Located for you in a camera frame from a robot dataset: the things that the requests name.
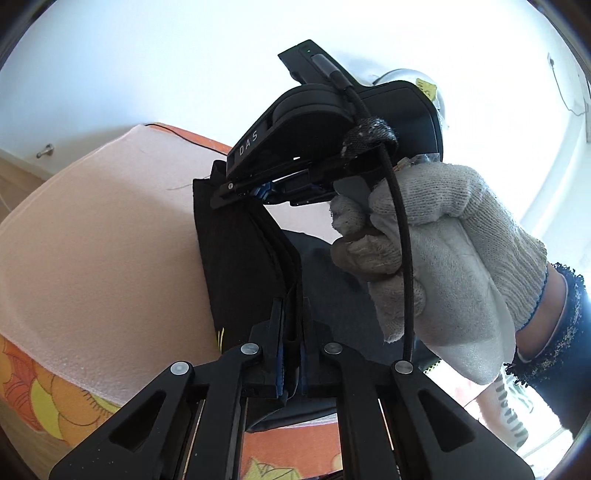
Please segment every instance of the black cable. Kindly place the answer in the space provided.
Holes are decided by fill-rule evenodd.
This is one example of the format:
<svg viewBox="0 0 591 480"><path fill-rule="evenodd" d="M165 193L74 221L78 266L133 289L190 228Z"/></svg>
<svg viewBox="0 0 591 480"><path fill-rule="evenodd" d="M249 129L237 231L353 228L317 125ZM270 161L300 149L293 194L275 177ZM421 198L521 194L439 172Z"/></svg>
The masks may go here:
<svg viewBox="0 0 591 480"><path fill-rule="evenodd" d="M345 89L345 94L355 106L358 115L368 118L371 116L363 100L355 92L352 86ZM398 221L398 232L400 233L400 249L402 251L402 282L404 284L404 343L402 346L402 359L411 362L413 359L414 347L414 282L413 282L413 252L410 246L410 230L408 218L400 185L394 174L394 166L388 155L386 146L382 143L378 147L379 159L382 164L386 182L392 195L394 211Z"/></svg>
<svg viewBox="0 0 591 480"><path fill-rule="evenodd" d="M199 144L199 143L197 143L197 142L194 142L194 141L192 141L192 140L189 140L188 138L185 138L185 137L183 137L181 134L179 134L179 133L176 133L176 132L175 132L175 131L174 131L172 128L165 127L164 125L160 125L160 124L145 124L144 126L145 126L145 127L150 127L151 125L153 125L153 126L155 126L155 127L164 128L165 130L168 130L169 132L171 132L171 133L174 133L174 134L175 134L177 137L180 137L180 138L182 138L183 140L185 140L185 141L187 141L187 142L189 142L189 143L192 143L193 145L198 145L199 147L203 147L203 145L201 145L201 144Z"/></svg>
<svg viewBox="0 0 591 480"><path fill-rule="evenodd" d="M586 111L583 111L581 113L577 113L566 104L566 102L564 101L564 97L562 96L562 91L560 90L558 78L556 78L556 71L554 70L554 60L552 59L552 57L550 57L550 54L548 54L548 59L550 61L550 67L552 67L552 75L554 75L554 81L556 82L556 86L558 87L558 93L560 94L560 98L562 98L562 103L564 103L564 106L566 107L566 109L569 112L572 112L575 116L581 116L581 115L584 115L585 113L587 113Z"/></svg>

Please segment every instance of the black fabric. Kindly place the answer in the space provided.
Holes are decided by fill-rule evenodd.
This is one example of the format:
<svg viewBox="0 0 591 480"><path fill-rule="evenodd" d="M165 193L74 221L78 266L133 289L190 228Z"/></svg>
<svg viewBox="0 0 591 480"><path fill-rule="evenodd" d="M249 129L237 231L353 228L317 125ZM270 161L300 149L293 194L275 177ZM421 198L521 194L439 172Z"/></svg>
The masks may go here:
<svg viewBox="0 0 591 480"><path fill-rule="evenodd" d="M280 410L268 412L268 409L261 407L261 403L255 405L256 412L253 422L248 427L248 432L266 432L280 427L296 425L305 421L321 419L336 413L336 401L334 398L309 399L296 393L287 400L285 407Z"/></svg>
<svg viewBox="0 0 591 480"><path fill-rule="evenodd" d="M273 298L286 299L288 319L301 316L300 257L260 200L210 207L225 181L223 171L225 162L216 161L210 179L193 182L199 249L220 338L223 331L222 353L246 343L253 325L269 319ZM286 325L285 335L296 339L293 325Z"/></svg>
<svg viewBox="0 0 591 480"><path fill-rule="evenodd" d="M340 155L352 160L380 144L384 144L390 156L393 156L398 149L398 138L394 130L383 118L360 118L357 125L345 135Z"/></svg>

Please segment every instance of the white wall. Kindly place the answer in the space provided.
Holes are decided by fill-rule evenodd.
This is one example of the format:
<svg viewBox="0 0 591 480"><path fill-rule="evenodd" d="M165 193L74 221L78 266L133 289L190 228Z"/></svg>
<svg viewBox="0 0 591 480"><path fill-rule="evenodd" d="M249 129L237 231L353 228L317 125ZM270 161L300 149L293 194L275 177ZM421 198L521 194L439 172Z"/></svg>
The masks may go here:
<svg viewBox="0 0 591 480"><path fill-rule="evenodd" d="M588 110L591 98L587 80L569 48L544 18L538 19L537 27L556 63L558 82L567 105L575 113ZM576 116L564 105L563 114L567 124L561 145L521 223L544 241L551 262L560 261L591 278L591 143L587 136L591 116ZM545 170L534 163L532 170L536 168Z"/></svg>
<svg viewBox="0 0 591 480"><path fill-rule="evenodd" d="M51 174L143 122L233 145L296 85L277 53L312 38L359 77L407 67L435 79L445 160L477 168L535 228L574 128L548 52L566 102L583 108L574 59L548 22L525 0L358 5L58 0L0 71L0 149ZM55 154L37 160L49 142Z"/></svg>

